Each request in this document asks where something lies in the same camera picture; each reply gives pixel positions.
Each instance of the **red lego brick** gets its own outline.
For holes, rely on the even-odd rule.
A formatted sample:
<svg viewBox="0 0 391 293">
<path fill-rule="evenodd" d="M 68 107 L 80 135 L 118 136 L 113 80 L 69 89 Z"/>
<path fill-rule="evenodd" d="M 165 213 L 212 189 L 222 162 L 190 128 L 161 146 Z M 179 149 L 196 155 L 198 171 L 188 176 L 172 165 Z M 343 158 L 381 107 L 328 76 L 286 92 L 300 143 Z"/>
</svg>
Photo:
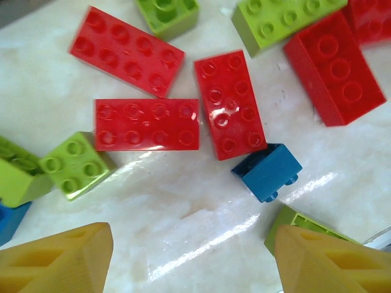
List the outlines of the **red lego brick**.
<svg viewBox="0 0 391 293">
<path fill-rule="evenodd" d="M 165 98 L 185 53 L 90 7 L 70 53 L 159 98 Z"/>
<path fill-rule="evenodd" d="M 194 62 L 217 158 L 268 147 L 243 51 Z"/>
<path fill-rule="evenodd" d="M 197 99 L 97 99 L 98 151 L 199 149 Z"/>
<path fill-rule="evenodd" d="M 341 11 L 297 33 L 284 51 L 326 126 L 386 101 Z"/>
<path fill-rule="evenodd" d="M 391 39 L 391 0 L 349 0 L 343 13 L 360 44 Z"/>
</svg>

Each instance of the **lego stud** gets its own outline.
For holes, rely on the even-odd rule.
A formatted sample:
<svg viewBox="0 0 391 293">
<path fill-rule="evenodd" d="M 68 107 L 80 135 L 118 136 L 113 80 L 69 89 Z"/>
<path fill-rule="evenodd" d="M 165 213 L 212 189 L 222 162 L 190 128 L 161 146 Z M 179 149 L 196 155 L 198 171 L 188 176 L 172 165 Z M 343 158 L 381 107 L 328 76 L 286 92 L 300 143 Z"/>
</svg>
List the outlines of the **lego stud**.
<svg viewBox="0 0 391 293">
<path fill-rule="evenodd" d="M 125 70 L 127 75 L 129 75 L 131 78 L 137 81 L 139 81 L 142 77 L 141 67 L 135 61 L 129 61 L 125 63 L 123 69 Z"/>
<path fill-rule="evenodd" d="M 102 60 L 107 66 L 111 68 L 117 68 L 119 58 L 117 55 L 115 55 L 112 51 L 108 49 L 102 49 L 99 52 L 99 58 Z"/>
<path fill-rule="evenodd" d="M 125 107 L 123 107 L 123 112 L 126 117 L 136 120 L 141 115 L 141 110 L 139 105 L 137 104 L 126 104 Z"/>
<path fill-rule="evenodd" d="M 97 134 L 97 139 L 100 144 L 109 147 L 115 145 L 117 142 L 117 137 L 109 131 L 101 131 Z"/>
<path fill-rule="evenodd" d="M 194 133 L 185 130 L 179 133 L 179 142 L 184 146 L 190 146 L 192 143 L 194 143 Z"/>
<path fill-rule="evenodd" d="M 101 173 L 101 168 L 94 162 L 89 162 L 83 166 L 83 174 L 89 178 L 95 178 Z"/>
<path fill-rule="evenodd" d="M 228 123 L 230 121 L 230 116 L 227 113 L 221 113 L 216 116 L 214 119 L 214 125 L 217 128 L 226 128 L 228 126 Z"/>
<path fill-rule="evenodd" d="M 230 56 L 228 60 L 229 69 L 231 70 L 238 70 L 241 68 L 242 64 L 243 60 L 240 58 L 240 56 Z"/>
<path fill-rule="evenodd" d="M 22 159 L 17 157 L 11 160 L 11 164 L 17 166 L 19 169 L 24 170 L 30 175 L 36 175 L 38 173 L 38 165 L 29 159 Z"/>
<path fill-rule="evenodd" d="M 179 108 L 179 117 L 196 119 L 196 113 L 194 113 L 193 106 L 190 104 L 183 104 Z"/>
<path fill-rule="evenodd" d="M 253 148 L 259 147 L 261 145 L 262 141 L 263 141 L 262 136 L 257 132 L 250 133 L 247 136 L 247 142 Z"/>
<path fill-rule="evenodd" d="M 136 45 L 141 54 L 143 54 L 145 57 L 149 57 L 153 54 L 153 45 L 146 37 L 137 38 Z"/>
<path fill-rule="evenodd" d="M 16 156 L 15 152 L 10 148 L 6 148 L 4 146 L 0 146 L 0 158 L 4 160 L 11 160 Z"/>
<path fill-rule="evenodd" d="M 77 141 L 68 142 L 65 146 L 65 151 L 73 157 L 78 157 L 84 152 L 84 147 L 81 143 Z"/>
<path fill-rule="evenodd" d="M 233 139 L 225 138 L 222 140 L 221 148 L 225 153 L 232 153 L 236 150 L 236 141 Z"/>
<path fill-rule="evenodd" d="M 56 157 L 49 157 L 43 162 L 45 173 L 56 173 L 62 170 L 61 161 Z"/>
<path fill-rule="evenodd" d="M 95 51 L 95 47 L 92 42 L 84 37 L 78 37 L 75 41 L 75 48 L 88 57 L 92 57 Z"/>
<path fill-rule="evenodd" d="M 72 194 L 73 192 L 76 192 L 79 190 L 79 183 L 77 180 L 73 178 L 69 178 L 62 182 L 61 184 L 61 190 L 65 194 Z"/>
<path fill-rule="evenodd" d="M 308 15 L 314 15 L 319 11 L 320 0 L 306 0 L 304 3 L 304 12 Z"/>
<path fill-rule="evenodd" d="M 343 97 L 348 102 L 357 102 L 361 99 L 362 96 L 362 87 L 361 85 L 356 81 L 350 81 L 343 87 L 342 90 Z"/>
<path fill-rule="evenodd" d="M 163 60 L 163 64 L 167 68 L 172 68 L 178 63 L 178 59 L 175 56 L 175 53 L 171 49 L 165 49 L 161 53 L 161 58 Z"/>
<path fill-rule="evenodd" d="M 86 22 L 95 32 L 99 34 L 103 33 L 106 29 L 106 23 L 104 22 L 103 18 L 97 14 L 97 12 L 90 12 L 90 14 L 87 16 Z"/>
<path fill-rule="evenodd" d="M 251 15 L 257 15 L 262 9 L 261 0 L 248 0 L 247 1 L 247 12 Z"/>
<path fill-rule="evenodd" d="M 176 0 L 154 0 L 157 19 L 162 23 L 168 23 L 177 17 Z"/>
<path fill-rule="evenodd" d="M 245 95 L 249 90 L 249 85 L 245 81 L 239 81 L 235 84 L 235 92 L 239 95 Z"/>
<path fill-rule="evenodd" d="M 128 131 L 125 134 L 125 141 L 130 145 L 138 145 L 141 143 L 141 135 L 137 131 Z"/>
<path fill-rule="evenodd" d="M 245 107 L 241 110 L 241 116 L 246 122 L 253 121 L 256 116 L 256 111 L 254 108 Z"/>
<path fill-rule="evenodd" d="M 271 23 L 263 23 L 258 28 L 258 35 L 261 38 L 270 38 L 274 33 L 274 26 Z"/>
<path fill-rule="evenodd" d="M 169 116 L 170 112 L 167 110 L 164 104 L 155 104 L 152 107 L 153 117 L 157 120 L 166 118 Z"/>
<path fill-rule="evenodd" d="M 154 92 L 160 92 L 164 90 L 166 83 L 163 77 L 159 73 L 154 73 L 149 78 L 149 82 L 151 83 L 151 88 Z"/>
<path fill-rule="evenodd" d="M 111 27 L 113 38 L 121 45 L 127 45 L 130 41 L 129 31 L 121 24 L 115 24 Z"/>
<path fill-rule="evenodd" d="M 282 15 L 282 23 L 285 26 L 293 26 L 298 20 L 298 14 L 293 10 L 288 10 Z"/>
</svg>

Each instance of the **building block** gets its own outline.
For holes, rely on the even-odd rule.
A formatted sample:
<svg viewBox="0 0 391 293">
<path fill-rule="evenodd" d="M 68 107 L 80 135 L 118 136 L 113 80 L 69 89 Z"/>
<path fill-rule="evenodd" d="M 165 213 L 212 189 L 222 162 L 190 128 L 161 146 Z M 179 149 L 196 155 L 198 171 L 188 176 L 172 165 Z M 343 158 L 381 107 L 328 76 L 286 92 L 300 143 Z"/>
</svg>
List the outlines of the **building block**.
<svg viewBox="0 0 391 293">
<path fill-rule="evenodd" d="M 50 192 L 53 184 L 38 166 L 39 157 L 0 136 L 1 204 L 17 208 Z"/>
<path fill-rule="evenodd" d="M 267 147 L 243 51 L 194 62 L 214 150 L 221 160 Z"/>
<path fill-rule="evenodd" d="M 12 239 L 30 205 L 31 202 L 10 209 L 0 204 L 0 246 Z"/>
<path fill-rule="evenodd" d="M 0 251 L 0 292 L 102 293 L 113 239 L 93 223 Z"/>
<path fill-rule="evenodd" d="M 326 126 L 347 125 L 386 101 L 341 11 L 284 50 Z"/>
<path fill-rule="evenodd" d="M 309 229 L 311 231 L 324 233 L 330 236 L 334 236 L 339 239 L 343 239 L 346 241 L 350 241 L 352 243 L 358 243 L 349 237 L 334 231 L 333 229 L 328 228 L 326 225 L 322 225 L 310 217 L 307 217 L 304 214 L 301 214 L 298 211 L 290 208 L 289 206 L 283 206 L 281 211 L 279 212 L 276 220 L 273 223 L 273 226 L 270 229 L 269 234 L 265 239 L 265 246 L 270 251 L 272 255 L 274 255 L 274 240 L 276 238 L 277 230 L 282 225 L 291 225 L 298 226 L 301 228 Z"/>
<path fill-rule="evenodd" d="M 199 149 L 197 99 L 97 99 L 98 151 Z"/>
<path fill-rule="evenodd" d="M 360 44 L 391 39 L 390 0 L 349 0 L 343 13 Z"/>
<path fill-rule="evenodd" d="M 346 5 L 348 0 L 246 0 L 236 6 L 232 22 L 254 57 L 316 20 Z"/>
<path fill-rule="evenodd" d="M 77 58 L 159 98 L 165 98 L 185 53 L 90 7 L 71 46 Z"/>
<path fill-rule="evenodd" d="M 391 253 L 289 225 L 275 251 L 284 293 L 391 292 Z"/>
<path fill-rule="evenodd" d="M 68 200 L 85 194 L 106 179 L 115 163 L 93 148 L 89 132 L 76 132 L 39 160 L 39 164 Z"/>
<path fill-rule="evenodd" d="M 169 41 L 196 26 L 199 16 L 197 0 L 137 0 L 153 35 Z"/>
<path fill-rule="evenodd" d="M 268 143 L 267 149 L 250 154 L 232 169 L 232 173 L 261 203 L 269 203 L 277 198 L 277 190 L 282 186 L 296 182 L 301 169 L 285 145 Z"/>
</svg>

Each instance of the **green 2x2 brick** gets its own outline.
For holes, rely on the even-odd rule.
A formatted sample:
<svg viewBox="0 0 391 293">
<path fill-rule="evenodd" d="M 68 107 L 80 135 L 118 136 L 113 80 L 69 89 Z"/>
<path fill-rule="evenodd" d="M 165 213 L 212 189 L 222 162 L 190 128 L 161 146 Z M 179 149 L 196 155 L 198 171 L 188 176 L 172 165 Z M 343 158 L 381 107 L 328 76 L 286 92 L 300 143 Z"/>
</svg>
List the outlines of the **green 2x2 brick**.
<svg viewBox="0 0 391 293">
<path fill-rule="evenodd" d="M 137 5 L 153 34 L 169 41 L 197 24 L 196 0 L 137 0 Z"/>
<path fill-rule="evenodd" d="M 0 136 L 1 204 L 17 208 L 47 194 L 53 184 L 38 166 L 39 158 Z"/>
<path fill-rule="evenodd" d="M 91 140 L 90 133 L 76 132 L 39 161 L 68 200 L 86 193 L 116 169 L 105 153 L 95 151 Z"/>
<path fill-rule="evenodd" d="M 246 0 L 232 22 L 250 56 L 347 5 L 348 0 Z"/>
</svg>

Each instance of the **table surface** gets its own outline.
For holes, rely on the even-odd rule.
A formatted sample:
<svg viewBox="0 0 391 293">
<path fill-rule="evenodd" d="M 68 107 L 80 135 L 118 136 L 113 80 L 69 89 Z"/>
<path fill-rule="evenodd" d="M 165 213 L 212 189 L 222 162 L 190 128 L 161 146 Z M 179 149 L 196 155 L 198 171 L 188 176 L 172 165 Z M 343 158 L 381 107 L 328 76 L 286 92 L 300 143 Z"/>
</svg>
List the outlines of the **table surface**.
<svg viewBox="0 0 391 293">
<path fill-rule="evenodd" d="M 197 27 L 171 42 L 187 53 L 171 98 L 198 98 L 193 61 L 244 49 L 230 20 L 235 0 L 199 0 Z M 0 133 L 44 156 L 76 131 L 93 131 L 93 100 L 147 98 L 67 53 L 89 4 L 148 31 L 134 1 L 56 0 L 0 31 Z M 278 44 L 246 59 L 268 142 L 302 164 L 278 200 L 259 203 L 216 160 L 201 121 L 199 151 L 110 153 L 120 168 L 81 198 L 59 190 L 34 201 L 3 248 L 92 222 L 109 222 L 114 254 L 105 292 L 262 292 L 281 283 L 263 245 L 282 203 L 364 241 L 391 224 L 391 104 L 327 128 Z M 364 49 L 386 97 L 389 43 Z"/>
</svg>

